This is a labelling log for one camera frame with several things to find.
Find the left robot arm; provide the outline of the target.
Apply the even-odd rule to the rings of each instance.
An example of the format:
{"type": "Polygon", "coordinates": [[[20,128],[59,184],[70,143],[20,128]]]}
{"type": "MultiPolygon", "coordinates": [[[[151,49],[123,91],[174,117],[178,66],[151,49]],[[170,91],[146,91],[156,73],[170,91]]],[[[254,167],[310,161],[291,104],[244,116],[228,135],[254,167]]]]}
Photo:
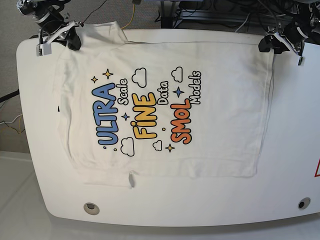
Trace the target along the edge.
{"type": "Polygon", "coordinates": [[[274,19],[274,27],[268,27],[258,44],[261,53],[292,52],[303,57],[305,42],[320,43],[320,2],[318,0],[260,0],[274,19]]]}

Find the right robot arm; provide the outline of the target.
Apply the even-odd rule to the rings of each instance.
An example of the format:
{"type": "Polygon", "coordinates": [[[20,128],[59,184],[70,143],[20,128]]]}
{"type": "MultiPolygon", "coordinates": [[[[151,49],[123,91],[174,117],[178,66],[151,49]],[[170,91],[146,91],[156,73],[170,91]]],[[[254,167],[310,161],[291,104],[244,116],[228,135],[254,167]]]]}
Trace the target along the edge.
{"type": "Polygon", "coordinates": [[[68,0],[19,0],[16,4],[23,16],[32,16],[40,27],[38,31],[39,44],[36,45],[38,57],[52,53],[51,44],[59,43],[70,50],[80,50],[82,43],[76,32],[82,27],[82,22],[66,21],[61,15],[68,0]]]}

